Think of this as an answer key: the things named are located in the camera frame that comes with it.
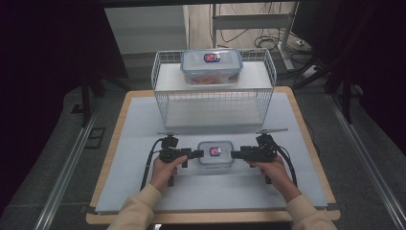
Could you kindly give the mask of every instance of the metal rail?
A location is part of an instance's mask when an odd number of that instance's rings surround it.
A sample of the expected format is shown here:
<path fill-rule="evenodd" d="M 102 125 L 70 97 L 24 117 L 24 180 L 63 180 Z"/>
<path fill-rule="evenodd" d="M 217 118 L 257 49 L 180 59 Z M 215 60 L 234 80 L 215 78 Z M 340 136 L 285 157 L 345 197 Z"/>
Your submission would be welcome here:
<path fill-rule="evenodd" d="M 96 98 L 93 102 L 91 109 L 91 117 L 89 122 L 85 127 L 80 131 L 79 137 L 74 144 L 71 152 L 69 153 L 66 162 L 60 171 L 60 174 L 56 180 L 54 188 L 52 189 L 48 200 L 46 201 L 44 208 L 42 209 L 41 214 L 36 221 L 34 230 L 39 229 L 49 229 L 52 221 L 54 220 L 56 210 L 60 204 L 60 201 L 65 194 L 66 188 L 68 187 L 69 181 L 71 180 L 72 173 L 75 170 L 75 167 L 79 161 L 81 152 L 83 150 L 84 144 L 86 143 L 87 137 L 89 136 L 90 130 L 92 129 L 93 124 L 96 120 L 97 112 L 102 103 L 102 99 Z"/>
<path fill-rule="evenodd" d="M 343 127 L 353 147 L 355 148 L 355 152 L 361 160 L 361 163 L 363 164 L 368 176 L 370 177 L 373 186 L 375 187 L 386 209 L 388 210 L 389 215 L 394 221 L 396 228 L 406 229 L 405 213 L 399 201 L 395 197 L 392 189 L 385 182 L 385 179 L 374 164 L 353 125 L 347 123 L 346 118 L 341 113 L 341 106 L 338 103 L 337 99 L 335 97 L 332 97 L 331 95 L 328 95 L 328 99 L 331 102 L 335 115 L 337 116 L 341 126 Z"/>

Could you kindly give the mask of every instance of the table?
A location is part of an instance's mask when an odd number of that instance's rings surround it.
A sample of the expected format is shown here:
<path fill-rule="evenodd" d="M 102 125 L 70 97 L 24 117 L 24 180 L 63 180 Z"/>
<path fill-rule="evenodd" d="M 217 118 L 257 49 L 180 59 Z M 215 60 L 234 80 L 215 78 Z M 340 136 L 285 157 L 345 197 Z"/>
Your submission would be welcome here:
<path fill-rule="evenodd" d="M 294 111 L 296 120 L 304 137 L 307 150 L 314 165 L 314 168 L 319 176 L 323 190 L 326 195 L 328 204 L 335 204 L 335 198 L 332 190 L 329 187 L 323 167 L 317 156 L 316 150 L 312 145 L 311 138 L 305 126 L 305 121 L 302 117 L 300 109 L 296 103 L 293 93 L 289 87 L 276 87 L 275 92 L 284 92 L 288 96 L 288 100 Z M 120 135 L 124 126 L 125 117 L 131 98 L 134 97 L 153 97 L 153 91 L 131 91 L 128 92 L 124 99 L 124 104 L 110 142 L 108 152 L 106 154 L 98 184 L 92 197 L 90 206 L 96 207 L 102 192 L 102 188 L 108 176 L 115 150 L 118 146 Z M 330 219 L 340 218 L 339 210 L 321 210 Z M 115 215 L 98 216 L 95 214 L 87 214 L 86 221 L 90 224 L 106 224 L 113 221 Z M 159 213 L 155 215 L 152 223 L 227 223 L 227 222 L 267 222 L 267 221 L 291 221 L 290 215 L 286 211 L 238 211 L 238 212 L 193 212 L 193 213 Z"/>

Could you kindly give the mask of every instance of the white board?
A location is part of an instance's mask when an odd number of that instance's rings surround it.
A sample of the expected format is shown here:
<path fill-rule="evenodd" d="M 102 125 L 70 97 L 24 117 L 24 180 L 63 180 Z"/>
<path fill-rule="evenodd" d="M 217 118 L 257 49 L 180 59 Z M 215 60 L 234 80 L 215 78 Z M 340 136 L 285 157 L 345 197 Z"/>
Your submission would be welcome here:
<path fill-rule="evenodd" d="M 272 137 L 278 145 L 289 151 L 299 189 L 314 206 L 326 207 L 325 194 L 285 93 L 273 94 L 263 126 L 178 129 L 176 131 L 181 134 L 176 136 L 179 138 L 177 147 L 197 149 L 203 141 L 231 141 L 235 150 L 239 150 L 240 146 L 257 145 L 256 130 L 283 127 L 287 127 L 288 131 L 272 133 Z M 148 153 L 153 143 L 163 137 L 156 134 L 162 131 L 166 129 L 155 98 L 133 98 L 110 173 L 96 207 L 97 212 L 119 212 L 126 198 L 139 192 Z M 217 171 L 204 171 L 197 159 L 190 160 L 188 168 L 178 167 L 174 183 L 156 205 L 156 211 L 285 207 L 282 196 L 272 185 L 265 184 L 259 169 L 250 168 L 242 160 L 235 160 L 229 170 Z"/>

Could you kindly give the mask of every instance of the plastic food container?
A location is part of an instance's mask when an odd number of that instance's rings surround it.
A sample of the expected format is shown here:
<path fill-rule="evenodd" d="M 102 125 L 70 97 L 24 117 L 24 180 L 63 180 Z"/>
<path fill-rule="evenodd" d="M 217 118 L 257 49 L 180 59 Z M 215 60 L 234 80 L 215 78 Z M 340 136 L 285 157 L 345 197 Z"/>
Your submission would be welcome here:
<path fill-rule="evenodd" d="M 199 163 L 205 170 L 229 169 L 233 165 L 231 151 L 234 150 L 230 141 L 200 142 L 199 150 L 204 150 L 204 156 L 199 158 Z"/>
<path fill-rule="evenodd" d="M 236 49 L 187 50 L 182 53 L 180 68 L 189 85 L 234 84 L 242 61 Z"/>

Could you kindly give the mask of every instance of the human hand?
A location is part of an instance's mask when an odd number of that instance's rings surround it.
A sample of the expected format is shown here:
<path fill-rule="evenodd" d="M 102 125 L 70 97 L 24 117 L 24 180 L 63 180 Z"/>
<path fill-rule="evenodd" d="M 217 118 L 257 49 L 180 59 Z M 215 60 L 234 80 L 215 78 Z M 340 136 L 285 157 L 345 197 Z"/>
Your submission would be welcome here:
<path fill-rule="evenodd" d="M 176 166 L 182 164 L 187 160 L 187 156 L 182 156 L 176 158 L 170 163 L 165 163 L 161 159 L 159 159 L 159 156 L 157 156 L 153 162 L 152 178 L 149 181 L 149 184 L 151 184 L 155 189 L 163 194 L 168 188 L 168 181 L 170 177 L 172 175 L 177 175 Z"/>
<path fill-rule="evenodd" d="M 277 156 L 273 162 L 247 162 L 248 164 L 256 167 L 260 167 L 262 175 L 268 175 L 275 189 L 277 189 L 286 202 L 289 202 L 293 198 L 300 196 L 302 193 L 292 182 L 287 175 L 286 168 L 284 167 L 282 158 Z"/>

